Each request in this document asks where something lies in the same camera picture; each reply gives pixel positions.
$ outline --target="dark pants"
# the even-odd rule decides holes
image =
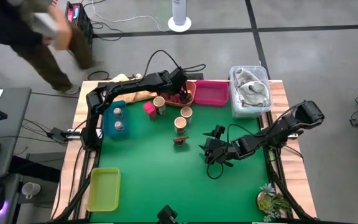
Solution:
[[[24,1],[21,5],[20,13],[22,19],[26,23],[31,23],[29,15],[34,10],[34,6],[29,5]],[[81,69],[88,69],[93,66],[93,59],[91,50],[87,44],[84,34],[76,27],[72,27],[73,37],[71,38],[69,49],[73,53],[74,58]],[[47,46],[38,45],[34,48],[26,48],[23,46],[11,46],[12,49],[24,60],[28,61],[35,71],[47,81],[53,89],[57,91],[66,91],[72,87],[67,75],[63,73],[55,57]]]

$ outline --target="plastic tray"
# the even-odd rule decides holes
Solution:
[[[122,116],[121,118],[117,118],[117,116],[114,115],[113,112],[115,108],[120,108],[124,116]],[[125,101],[120,100],[120,101],[113,102],[111,106],[103,114],[103,120],[102,120],[103,135],[110,138],[120,138],[123,136],[127,136],[129,134],[128,117],[129,117],[128,109],[125,104]],[[124,129],[122,131],[117,131],[116,128],[114,127],[114,123],[116,121],[120,121],[124,126]]]
[[[165,99],[165,104],[171,105],[171,106],[179,106],[179,107],[190,106],[194,101],[194,95],[196,93],[196,84],[194,82],[191,82],[191,81],[186,81],[186,88],[187,88],[187,90],[190,90],[190,94],[191,94],[191,99],[187,104],[181,104],[181,103],[172,102],[172,101],[170,101],[168,99]]]
[[[270,106],[267,107],[243,107],[238,101],[234,74],[239,68],[244,68],[252,72],[263,84],[266,85],[270,99]],[[262,113],[269,112],[272,109],[272,92],[270,91],[269,79],[267,78],[266,69],[262,66],[234,66],[230,69],[230,96],[233,118],[256,118]]]
[[[224,106],[229,100],[229,87],[226,82],[197,80],[196,87],[194,99],[196,104]]]
[[[86,209],[90,212],[111,212],[117,209],[121,173],[118,168],[92,170]]]

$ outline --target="wooden table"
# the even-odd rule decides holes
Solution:
[[[95,89],[97,86],[98,86],[98,81],[83,82],[77,108],[75,111],[73,128],[77,127],[81,122],[86,120],[88,107],[86,105],[85,96],[90,91]],[[272,99],[273,99],[272,116],[273,116],[273,120],[275,120],[285,110],[287,110],[289,106],[287,101],[287,95],[284,89],[284,84],[281,80],[270,80],[270,88],[272,90]],[[264,126],[266,127],[267,126],[266,115],[263,115],[262,117],[263,117]],[[300,151],[297,140],[288,140],[288,145],[296,149],[297,151]],[[58,204],[55,217],[59,216],[59,214],[62,213],[63,209],[68,205],[73,174],[75,174],[75,179],[74,179],[74,186],[73,186],[73,191],[71,193],[71,197],[73,197],[77,191],[78,183],[80,181],[84,154],[85,154],[85,151],[81,150],[80,157],[76,165],[76,169],[74,170],[75,160],[78,150],[80,149],[80,146],[81,146],[80,140],[73,140],[68,143],[65,161],[62,168],[62,178],[60,180],[61,188],[62,188],[60,193],[60,202]],[[88,163],[89,164],[88,172],[90,172],[91,166],[93,165],[93,159],[94,159],[94,154],[91,155],[91,159]],[[306,171],[302,159],[298,155],[294,154],[291,151],[286,150],[285,148],[283,148],[282,150],[281,159],[282,159],[283,170],[284,170],[284,175],[285,175],[285,180],[287,182],[288,190],[294,196],[295,200],[302,206],[302,208],[305,210],[306,213],[308,213],[312,217],[316,217],[316,210],[314,209],[314,203],[311,197],[308,178],[306,176]],[[86,203],[88,201],[88,193],[89,193],[89,188],[84,193],[83,200],[81,202],[81,210],[80,210],[79,218],[85,217]],[[55,210],[55,207],[57,206],[57,196],[55,199],[53,210]]]

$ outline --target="clear plastic container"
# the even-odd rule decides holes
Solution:
[[[236,84],[234,79],[235,72],[244,68],[251,73],[253,73],[263,84],[266,85],[268,90],[268,97],[270,100],[270,105],[267,107],[243,107],[240,103],[237,103],[239,100]],[[262,113],[269,112],[272,109],[272,92],[270,91],[269,80],[267,78],[266,69],[262,66],[233,66],[230,69],[230,98],[231,98],[231,107],[232,107],[232,116],[233,118],[256,118]]]

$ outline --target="blue container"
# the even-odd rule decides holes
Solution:
[[[122,111],[122,117],[118,118],[114,114],[114,109],[120,108]],[[104,137],[120,138],[129,134],[129,121],[128,121],[128,109],[124,100],[115,101],[111,106],[104,112],[102,120],[102,130]],[[123,130],[116,130],[114,124],[116,121],[120,121],[124,127]]]

